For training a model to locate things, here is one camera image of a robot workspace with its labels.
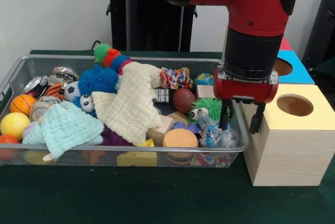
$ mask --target brown ball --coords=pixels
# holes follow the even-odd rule
[[[196,100],[194,94],[187,89],[177,89],[172,96],[172,104],[177,111],[188,113]]]

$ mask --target metal basket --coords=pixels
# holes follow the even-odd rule
[[[191,78],[199,73],[213,73],[217,65],[215,59],[168,59],[138,58],[134,61],[157,67],[180,69],[188,67]],[[0,85],[0,120],[9,113],[9,102],[20,94],[25,85],[35,76],[50,75],[55,66],[67,66],[79,75],[92,69],[94,58],[72,55],[29,55],[18,59]],[[155,104],[163,115],[175,111],[171,104]],[[157,167],[223,167],[228,168],[237,155],[249,145],[249,134],[245,126],[240,106],[232,102],[231,126],[239,133],[236,148],[164,148],[164,147],[107,147],[77,146],[67,151],[58,160],[43,163],[42,157],[48,153],[41,144],[0,144],[0,165],[63,165],[63,166],[157,166]]]

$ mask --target tin can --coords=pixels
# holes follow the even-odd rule
[[[22,94],[27,94],[38,99],[46,91],[48,85],[47,76],[34,77],[24,88]]]
[[[42,117],[47,110],[54,104],[61,103],[62,101],[54,96],[43,96],[37,102],[35,102],[30,108],[30,121],[37,121]]]
[[[52,74],[54,77],[64,79],[64,81],[67,83],[79,80],[78,74],[73,69],[70,69],[68,67],[63,66],[55,67],[52,70]]]

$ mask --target soccer ball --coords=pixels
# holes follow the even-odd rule
[[[75,97],[80,97],[80,90],[78,88],[78,81],[68,84],[64,89],[65,99],[73,102]]]

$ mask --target shape sorter box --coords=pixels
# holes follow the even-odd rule
[[[306,68],[292,50],[279,51],[274,70],[278,72],[279,83],[314,84]]]
[[[245,108],[248,126],[256,110]],[[335,112],[316,85],[280,84],[244,152],[254,186],[317,186],[335,152]]]

